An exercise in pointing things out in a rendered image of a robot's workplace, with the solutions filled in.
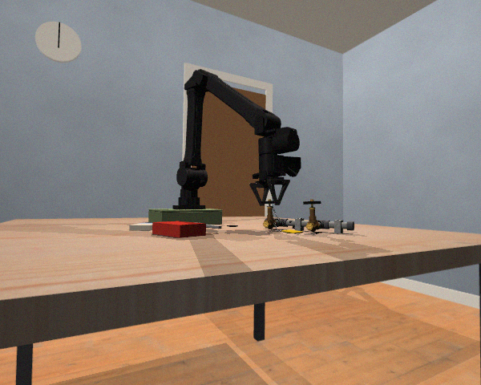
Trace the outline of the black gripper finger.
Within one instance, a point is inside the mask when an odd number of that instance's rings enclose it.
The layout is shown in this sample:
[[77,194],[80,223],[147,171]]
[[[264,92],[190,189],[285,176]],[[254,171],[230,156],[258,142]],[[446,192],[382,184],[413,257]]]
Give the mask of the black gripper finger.
[[[284,180],[284,179],[268,179],[267,180],[269,190],[271,192],[273,202],[274,202],[275,205],[280,205],[282,197],[284,196],[285,190],[287,189],[287,187],[289,185],[289,182],[290,182],[290,180]],[[275,188],[274,188],[275,184],[282,184],[281,192],[280,192],[280,195],[279,195],[278,199],[277,199],[276,193],[275,193]]]
[[252,191],[254,192],[254,194],[255,194],[255,196],[258,200],[259,205],[264,206],[265,204],[261,203],[261,199],[260,199],[260,196],[258,194],[257,188],[264,188],[264,195],[263,195],[262,201],[266,201],[266,198],[267,198],[267,195],[268,195],[268,192],[269,192],[268,183],[250,183],[249,185],[250,185]]

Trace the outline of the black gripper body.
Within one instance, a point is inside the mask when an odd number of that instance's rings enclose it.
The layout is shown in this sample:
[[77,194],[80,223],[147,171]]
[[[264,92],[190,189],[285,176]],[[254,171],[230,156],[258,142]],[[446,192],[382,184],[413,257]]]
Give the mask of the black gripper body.
[[273,155],[275,153],[263,154],[259,156],[259,172],[253,174],[253,179],[258,179],[255,183],[267,183],[268,179],[284,179],[285,171],[273,171]]

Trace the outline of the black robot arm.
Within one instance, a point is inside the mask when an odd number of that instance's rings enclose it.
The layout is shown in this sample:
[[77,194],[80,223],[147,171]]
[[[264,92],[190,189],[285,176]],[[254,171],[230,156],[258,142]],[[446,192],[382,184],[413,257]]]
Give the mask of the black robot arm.
[[[203,103],[207,91],[245,118],[254,128],[255,135],[264,136],[258,140],[259,156],[295,152],[299,149],[300,140],[296,129],[281,128],[278,116],[255,104],[217,75],[202,69],[195,70],[184,85],[184,90],[187,90],[188,97],[186,147],[184,160],[180,162],[176,174],[177,183],[181,186],[180,197],[178,205],[173,205],[173,209],[205,209],[205,205],[200,205],[198,188],[204,187],[208,181],[206,164],[202,164],[200,154]],[[273,171],[285,171],[294,177],[300,169],[300,157],[273,155]]]

